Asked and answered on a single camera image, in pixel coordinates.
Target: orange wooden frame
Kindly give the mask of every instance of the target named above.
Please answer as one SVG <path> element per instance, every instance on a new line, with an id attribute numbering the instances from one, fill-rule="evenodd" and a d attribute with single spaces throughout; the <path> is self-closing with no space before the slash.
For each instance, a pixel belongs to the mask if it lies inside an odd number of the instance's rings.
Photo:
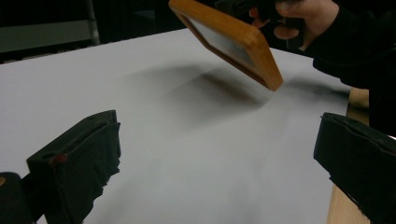
<path id="1" fill-rule="evenodd" d="M 259 29 L 195 0 L 170 0 L 169 7 L 199 41 L 220 58 L 271 91 L 276 91 L 283 83 L 268 43 Z M 221 42 L 218 43 L 229 41 L 234 44 L 234 49 L 241 50 L 236 54 L 225 52 L 208 39 L 207 32 L 216 35 Z"/>

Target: black object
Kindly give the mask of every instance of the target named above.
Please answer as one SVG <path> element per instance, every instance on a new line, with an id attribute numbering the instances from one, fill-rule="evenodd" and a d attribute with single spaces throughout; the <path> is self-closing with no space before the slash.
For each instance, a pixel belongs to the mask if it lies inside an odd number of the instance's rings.
<path id="1" fill-rule="evenodd" d="M 276 0 L 219 0 L 215 2 L 215 8 L 238 18 L 247 14 L 252 7 L 257 7 L 260 12 L 260 19 L 262 21 L 269 19 L 272 23 L 278 23 L 283 18 L 277 13 L 275 3 Z M 287 48 L 297 49 L 301 47 L 304 43 L 304 20 L 285 18 L 284 22 L 286 26 L 298 29 L 300 31 L 296 37 L 286 41 Z"/>
<path id="2" fill-rule="evenodd" d="M 396 141 L 357 121 L 325 113 L 314 158 L 374 223 L 396 223 Z"/>
<path id="3" fill-rule="evenodd" d="M 24 179 L 0 173 L 0 223 L 82 223 L 119 172 L 119 129 L 114 110 L 92 115 L 27 159 Z"/>

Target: wooden frame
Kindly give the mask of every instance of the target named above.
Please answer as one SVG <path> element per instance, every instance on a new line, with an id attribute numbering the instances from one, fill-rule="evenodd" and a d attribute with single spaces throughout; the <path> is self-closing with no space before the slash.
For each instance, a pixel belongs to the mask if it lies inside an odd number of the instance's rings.
<path id="1" fill-rule="evenodd" d="M 195 0 L 170 0 L 169 7 L 213 53 L 271 91 L 283 83 L 262 32 Z"/>

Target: wood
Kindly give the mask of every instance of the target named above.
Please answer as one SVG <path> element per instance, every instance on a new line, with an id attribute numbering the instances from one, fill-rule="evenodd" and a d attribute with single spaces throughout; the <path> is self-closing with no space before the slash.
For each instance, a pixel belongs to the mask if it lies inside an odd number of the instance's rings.
<path id="1" fill-rule="evenodd" d="M 368 94 L 367 90 L 352 88 L 346 111 L 347 117 L 368 124 Z M 343 191 L 333 185 L 327 224 L 370 224 L 370 220 Z"/>
<path id="2" fill-rule="evenodd" d="M 268 43 L 259 29 L 194 0 L 171 0 L 169 6 L 200 42 L 220 58 L 271 91 L 277 90 L 283 83 Z M 231 40 L 233 48 L 243 49 L 242 53 L 247 54 L 248 62 L 241 60 L 244 55 L 224 52 L 215 47 L 206 39 L 204 32 L 197 28 L 197 22 L 220 38 Z"/>

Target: white table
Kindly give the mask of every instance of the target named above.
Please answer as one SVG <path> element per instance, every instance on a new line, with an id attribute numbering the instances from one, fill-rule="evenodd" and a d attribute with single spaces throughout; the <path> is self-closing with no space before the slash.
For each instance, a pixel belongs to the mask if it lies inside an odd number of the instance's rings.
<path id="1" fill-rule="evenodd" d="M 188 30 L 0 65 L 0 171 L 85 117 L 116 109 L 120 173 L 85 224 L 325 223 L 332 182 L 313 159 L 323 112 L 349 87 L 273 50 L 270 92 Z"/>

